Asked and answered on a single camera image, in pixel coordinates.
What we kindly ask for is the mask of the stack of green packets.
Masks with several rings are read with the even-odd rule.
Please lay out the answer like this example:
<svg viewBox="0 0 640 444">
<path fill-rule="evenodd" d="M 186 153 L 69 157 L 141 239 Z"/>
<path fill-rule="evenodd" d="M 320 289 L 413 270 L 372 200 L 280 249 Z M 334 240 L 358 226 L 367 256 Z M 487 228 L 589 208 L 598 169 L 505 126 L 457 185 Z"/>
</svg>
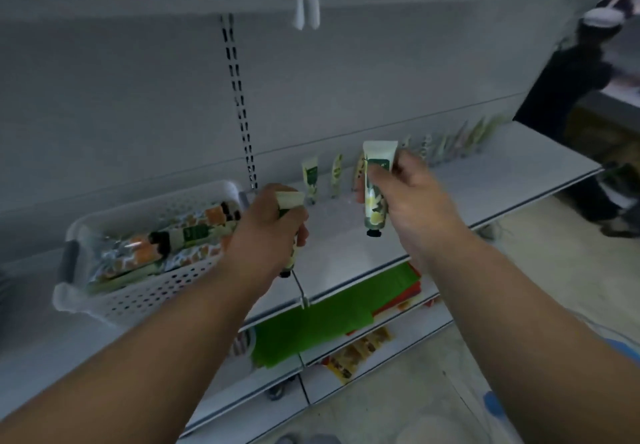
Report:
<svg viewBox="0 0 640 444">
<path fill-rule="evenodd" d="M 272 368 L 285 359 L 368 326 L 374 313 L 412 289 L 420 273 L 408 262 L 328 297 L 295 308 L 255 326 L 252 361 Z"/>
</svg>

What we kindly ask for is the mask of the white green hand cream tube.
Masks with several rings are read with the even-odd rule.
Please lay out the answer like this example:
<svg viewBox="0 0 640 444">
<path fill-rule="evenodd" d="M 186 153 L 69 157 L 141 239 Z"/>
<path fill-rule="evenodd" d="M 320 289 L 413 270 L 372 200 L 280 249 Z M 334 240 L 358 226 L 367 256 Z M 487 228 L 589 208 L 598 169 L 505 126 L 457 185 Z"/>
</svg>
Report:
<svg viewBox="0 0 640 444">
<path fill-rule="evenodd" d="M 299 191 L 278 191 L 276 192 L 278 203 L 278 218 L 282 218 L 292 208 L 305 204 L 305 194 Z M 280 271 L 281 278 L 289 278 L 294 268 L 296 251 L 298 250 L 298 232 L 294 235 L 291 254 L 287 264 Z"/>
</svg>

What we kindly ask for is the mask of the yellow patterned packets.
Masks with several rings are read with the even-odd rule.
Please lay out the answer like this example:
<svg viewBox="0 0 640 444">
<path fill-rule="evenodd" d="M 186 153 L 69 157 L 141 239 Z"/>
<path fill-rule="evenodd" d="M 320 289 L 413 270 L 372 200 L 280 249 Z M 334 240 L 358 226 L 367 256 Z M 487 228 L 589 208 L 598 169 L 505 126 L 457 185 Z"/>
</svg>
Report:
<svg viewBox="0 0 640 444">
<path fill-rule="evenodd" d="M 346 385 L 368 359 L 393 339 L 387 327 L 380 327 L 325 357 L 320 365 L 336 376 L 341 385 Z"/>
</svg>

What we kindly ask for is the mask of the person's left hand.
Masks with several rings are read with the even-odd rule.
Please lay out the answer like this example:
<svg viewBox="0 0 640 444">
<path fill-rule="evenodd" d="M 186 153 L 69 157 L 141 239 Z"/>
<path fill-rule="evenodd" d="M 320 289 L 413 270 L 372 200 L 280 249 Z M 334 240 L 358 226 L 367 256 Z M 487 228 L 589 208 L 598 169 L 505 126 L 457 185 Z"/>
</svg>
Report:
<svg viewBox="0 0 640 444">
<path fill-rule="evenodd" d="M 276 192 L 298 191 L 268 184 L 244 212 L 227 250 L 216 265 L 226 281 L 256 297 L 264 295 L 289 259 L 280 259 L 280 219 Z"/>
</svg>

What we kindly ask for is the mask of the white perforated plastic basket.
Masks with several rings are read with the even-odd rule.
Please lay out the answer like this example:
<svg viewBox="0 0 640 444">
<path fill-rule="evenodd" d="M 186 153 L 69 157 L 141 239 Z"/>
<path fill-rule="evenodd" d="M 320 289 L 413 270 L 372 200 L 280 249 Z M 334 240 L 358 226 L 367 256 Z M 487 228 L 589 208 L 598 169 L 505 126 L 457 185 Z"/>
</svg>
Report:
<svg viewBox="0 0 640 444">
<path fill-rule="evenodd" d="M 114 326 L 136 325 L 194 282 L 222 253 L 114 292 L 91 295 L 86 283 L 99 262 L 102 237 L 155 231 L 167 226 L 174 216 L 230 199 L 239 203 L 243 214 L 248 207 L 243 187 L 224 179 L 87 214 L 72 222 L 66 233 L 59 282 L 52 292 L 54 309 L 86 314 Z"/>
</svg>

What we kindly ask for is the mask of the slotted metal shelf upright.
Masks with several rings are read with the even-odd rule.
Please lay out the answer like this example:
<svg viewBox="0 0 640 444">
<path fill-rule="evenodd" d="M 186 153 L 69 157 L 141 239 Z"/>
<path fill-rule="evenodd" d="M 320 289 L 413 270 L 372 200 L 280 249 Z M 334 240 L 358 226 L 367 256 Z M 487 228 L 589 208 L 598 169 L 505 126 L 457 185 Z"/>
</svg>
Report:
<svg viewBox="0 0 640 444">
<path fill-rule="evenodd" d="M 249 187 L 251 191 L 256 191 L 259 183 L 257 179 L 257 167 L 255 166 L 254 160 L 250 119 L 246 106 L 246 93 L 244 91 L 243 77 L 241 74 L 241 62 L 239 60 L 239 50 L 236 41 L 235 22 L 233 13 L 220 15 L 221 32 L 235 105 L 235 118 L 239 126 L 239 131 L 241 132 L 241 143 L 243 146 L 243 156 L 246 164 Z"/>
</svg>

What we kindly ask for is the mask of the person's right forearm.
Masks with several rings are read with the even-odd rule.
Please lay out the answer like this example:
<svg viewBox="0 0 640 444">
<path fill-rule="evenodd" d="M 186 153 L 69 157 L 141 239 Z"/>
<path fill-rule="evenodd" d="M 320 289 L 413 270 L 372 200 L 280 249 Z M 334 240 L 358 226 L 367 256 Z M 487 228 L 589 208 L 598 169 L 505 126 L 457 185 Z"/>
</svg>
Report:
<svg viewBox="0 0 640 444">
<path fill-rule="evenodd" d="M 466 227 L 410 230 L 429 272 L 526 444 L 640 444 L 640 365 L 576 319 Z"/>
</svg>

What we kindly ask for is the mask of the white floral hand cream tube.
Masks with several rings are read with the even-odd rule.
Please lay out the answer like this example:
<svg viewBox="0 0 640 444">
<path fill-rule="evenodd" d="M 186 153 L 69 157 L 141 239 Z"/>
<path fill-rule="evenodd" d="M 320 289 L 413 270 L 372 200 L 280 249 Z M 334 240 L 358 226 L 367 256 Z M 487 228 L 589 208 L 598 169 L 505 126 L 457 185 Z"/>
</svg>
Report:
<svg viewBox="0 0 640 444">
<path fill-rule="evenodd" d="M 371 181 L 370 167 L 378 165 L 390 172 L 396 156 L 397 141 L 364 141 L 364 205 L 367 236 L 379 238 L 386 224 L 388 206 L 379 187 Z"/>
</svg>

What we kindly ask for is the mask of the person's right hand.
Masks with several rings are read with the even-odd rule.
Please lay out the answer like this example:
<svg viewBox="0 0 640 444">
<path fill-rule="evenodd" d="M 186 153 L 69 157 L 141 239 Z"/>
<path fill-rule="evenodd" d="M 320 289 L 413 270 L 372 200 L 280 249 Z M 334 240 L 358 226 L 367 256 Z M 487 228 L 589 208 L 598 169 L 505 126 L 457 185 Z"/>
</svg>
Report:
<svg viewBox="0 0 640 444">
<path fill-rule="evenodd" d="M 443 256 L 469 229 L 419 156 L 398 150 L 391 172 L 397 187 L 379 188 L 387 201 L 387 216 L 413 264 L 426 271 L 430 261 Z"/>
</svg>

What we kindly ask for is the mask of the person's left forearm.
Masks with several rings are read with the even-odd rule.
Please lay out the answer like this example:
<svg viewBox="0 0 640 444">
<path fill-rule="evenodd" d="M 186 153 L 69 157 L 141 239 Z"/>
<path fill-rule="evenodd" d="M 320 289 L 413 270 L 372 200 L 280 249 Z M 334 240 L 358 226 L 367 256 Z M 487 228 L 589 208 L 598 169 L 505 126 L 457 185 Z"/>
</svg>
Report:
<svg viewBox="0 0 640 444">
<path fill-rule="evenodd" d="M 0 444 L 175 444 L 281 263 L 219 262 L 0 422 Z"/>
</svg>

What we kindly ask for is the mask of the stack of red packets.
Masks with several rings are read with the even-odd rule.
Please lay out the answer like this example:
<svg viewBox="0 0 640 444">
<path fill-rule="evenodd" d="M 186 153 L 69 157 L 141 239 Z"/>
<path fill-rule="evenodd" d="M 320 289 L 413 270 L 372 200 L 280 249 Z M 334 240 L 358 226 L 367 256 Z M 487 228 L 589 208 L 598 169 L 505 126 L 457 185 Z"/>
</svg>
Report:
<svg viewBox="0 0 640 444">
<path fill-rule="evenodd" d="M 382 327 L 411 310 L 420 308 L 421 306 L 430 308 L 439 303 L 440 299 L 440 293 L 432 281 L 417 281 L 392 300 L 373 310 L 372 324 L 346 333 L 346 337 L 352 338 L 357 335 L 364 335 L 366 332 Z"/>
</svg>

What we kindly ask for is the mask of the pile of tubes in basket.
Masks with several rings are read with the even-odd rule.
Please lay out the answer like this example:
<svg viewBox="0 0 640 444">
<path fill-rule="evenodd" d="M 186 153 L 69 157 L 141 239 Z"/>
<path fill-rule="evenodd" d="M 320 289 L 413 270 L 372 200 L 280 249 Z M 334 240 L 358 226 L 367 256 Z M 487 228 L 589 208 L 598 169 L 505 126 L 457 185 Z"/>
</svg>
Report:
<svg viewBox="0 0 640 444">
<path fill-rule="evenodd" d="M 104 235 L 86 291 L 91 295 L 114 292 L 211 259 L 228 247 L 241 215 L 237 201 L 223 200 L 174 216 L 155 231 Z"/>
</svg>

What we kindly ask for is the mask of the white cap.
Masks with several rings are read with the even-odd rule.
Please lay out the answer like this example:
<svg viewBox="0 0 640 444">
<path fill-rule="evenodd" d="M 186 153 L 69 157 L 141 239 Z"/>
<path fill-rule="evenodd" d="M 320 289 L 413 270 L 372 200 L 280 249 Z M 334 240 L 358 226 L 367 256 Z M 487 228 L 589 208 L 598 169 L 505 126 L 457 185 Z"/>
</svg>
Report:
<svg viewBox="0 0 640 444">
<path fill-rule="evenodd" d="M 587 27 L 599 29 L 613 29 L 624 25 L 626 15 L 615 7 L 601 7 L 591 9 L 581 18 L 581 23 Z"/>
</svg>

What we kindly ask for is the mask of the row of standing cream tubes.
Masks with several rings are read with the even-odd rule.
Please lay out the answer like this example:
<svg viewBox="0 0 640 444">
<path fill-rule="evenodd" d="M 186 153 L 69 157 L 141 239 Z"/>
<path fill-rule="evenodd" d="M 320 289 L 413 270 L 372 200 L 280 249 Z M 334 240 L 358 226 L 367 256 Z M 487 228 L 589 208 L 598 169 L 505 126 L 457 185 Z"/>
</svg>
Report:
<svg viewBox="0 0 640 444">
<path fill-rule="evenodd" d="M 467 157 L 479 152 L 492 138 L 496 130 L 506 123 L 502 115 L 494 115 L 489 120 L 481 118 L 473 127 L 467 128 L 465 122 L 454 134 L 427 134 L 419 148 L 419 157 L 427 161 L 429 166 L 435 166 L 458 157 Z M 331 197 L 337 198 L 341 193 L 342 154 L 337 154 L 333 160 L 330 173 Z M 309 205 L 317 202 L 319 164 L 317 157 L 311 157 L 301 163 L 303 182 L 305 184 L 305 200 Z M 362 150 L 355 167 L 353 189 L 359 179 L 364 176 L 365 155 Z"/>
</svg>

